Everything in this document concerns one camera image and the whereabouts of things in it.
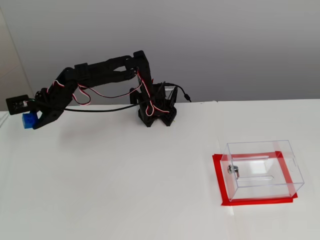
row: blue block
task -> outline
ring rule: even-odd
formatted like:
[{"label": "blue block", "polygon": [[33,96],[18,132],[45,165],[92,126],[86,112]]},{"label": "blue block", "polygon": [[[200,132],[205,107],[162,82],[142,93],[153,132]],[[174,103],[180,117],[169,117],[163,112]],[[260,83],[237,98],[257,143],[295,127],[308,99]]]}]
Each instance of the blue block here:
[{"label": "blue block", "polygon": [[38,116],[36,112],[23,113],[22,122],[25,129],[32,129],[32,127],[37,123]]}]

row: white table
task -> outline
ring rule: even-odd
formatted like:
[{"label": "white table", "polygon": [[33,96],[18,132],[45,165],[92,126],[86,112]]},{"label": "white table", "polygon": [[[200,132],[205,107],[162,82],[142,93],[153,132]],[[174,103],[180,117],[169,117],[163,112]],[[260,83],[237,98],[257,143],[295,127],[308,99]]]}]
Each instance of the white table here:
[{"label": "white table", "polygon": [[[150,128],[137,109],[65,112],[38,130],[10,116],[0,128],[0,239],[319,238],[320,100],[177,109],[171,127]],[[230,142],[272,140],[291,143],[305,181],[298,198],[220,206],[211,155]]]},{"label": "white table", "polygon": [[65,112],[37,130],[10,116],[0,128],[0,239],[235,239],[212,160],[218,103],[176,108],[170,127],[150,128],[137,108]]},{"label": "white table", "polygon": [[226,143],[289,140],[304,186],[290,204],[233,207],[241,240],[320,237],[320,100],[219,102],[218,131]]}]

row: robotic arm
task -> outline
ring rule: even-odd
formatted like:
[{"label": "robotic arm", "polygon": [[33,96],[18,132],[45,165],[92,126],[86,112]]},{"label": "robotic arm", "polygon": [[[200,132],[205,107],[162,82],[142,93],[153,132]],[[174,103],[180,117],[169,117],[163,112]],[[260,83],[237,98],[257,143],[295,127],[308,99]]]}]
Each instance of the robotic arm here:
[{"label": "robotic arm", "polygon": [[[125,67],[125,71],[115,71],[119,67]],[[139,105],[138,115],[147,127],[150,127],[155,119],[161,119],[167,126],[170,126],[177,110],[174,104],[177,99],[179,86],[172,83],[153,84],[149,62],[143,51],[137,51],[131,56],[121,56],[109,59],[104,62],[88,65],[87,63],[75,65],[74,68],[65,68],[49,88],[42,88],[34,99],[28,95],[22,95],[6,99],[7,107],[11,115],[24,114],[24,121],[31,121],[32,128],[38,129],[57,120],[67,109],[73,99],[73,94],[79,87],[81,90],[108,84],[119,83],[138,76],[140,92],[130,90],[130,103],[132,107]],[[172,96],[166,99],[165,86],[174,86]],[[37,112],[42,112],[38,119]]]}]

